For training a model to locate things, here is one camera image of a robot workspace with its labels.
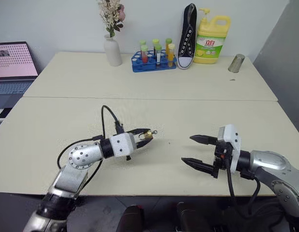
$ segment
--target floor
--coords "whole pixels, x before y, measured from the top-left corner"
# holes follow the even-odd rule
[[[22,231],[31,213],[36,210],[40,198],[41,196],[0,193],[0,232]],[[68,231],[115,232],[124,210],[133,204],[141,205],[144,209],[145,232],[175,231],[175,209],[178,202],[194,204],[202,210],[207,220],[219,224],[220,208],[228,205],[229,199],[185,196],[82,197],[79,207],[68,218]],[[286,227],[286,222],[282,222],[274,231],[286,231]]]

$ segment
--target white table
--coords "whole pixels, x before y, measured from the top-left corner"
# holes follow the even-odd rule
[[[0,192],[45,194],[58,171],[59,152],[101,133],[103,104],[126,130],[148,127],[158,135],[130,161],[106,159],[82,194],[227,196],[225,171],[214,179],[180,158],[212,163],[214,147],[189,136],[217,136],[228,123],[236,125],[243,150],[278,152],[299,169],[299,133],[277,102],[22,98],[0,126]],[[106,118],[107,134],[114,134],[114,122]],[[256,186],[239,174],[233,184],[237,195],[251,195]],[[262,185],[260,194],[272,192]]]
[[[60,52],[24,96],[277,101],[249,58],[239,73],[228,71],[233,57],[220,57],[214,65],[193,63],[187,70],[134,73],[131,56],[122,55],[123,64],[111,67],[102,53]]]

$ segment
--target white vase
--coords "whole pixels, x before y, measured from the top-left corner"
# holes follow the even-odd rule
[[[107,60],[111,66],[119,66],[122,64],[120,55],[119,45],[113,37],[105,35],[104,50],[106,53]]]

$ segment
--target plastic jug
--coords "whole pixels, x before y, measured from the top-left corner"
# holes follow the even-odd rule
[[[201,64],[214,64],[218,60],[223,42],[231,25],[229,16],[217,15],[210,22],[207,21],[208,8],[200,8],[205,17],[201,20],[198,30],[196,52],[193,61]],[[217,24],[217,21],[225,21],[225,25]]]

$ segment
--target test tube rack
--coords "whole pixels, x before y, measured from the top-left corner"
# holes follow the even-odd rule
[[[132,62],[132,70],[135,73],[140,73],[140,72],[148,72],[148,71],[176,69],[177,59],[174,56],[172,67],[169,67],[167,54],[165,53],[165,50],[162,50],[160,65],[157,65],[156,59],[154,57],[154,51],[148,51],[148,62],[146,64],[142,62],[141,52],[135,53],[131,58],[131,62]]]

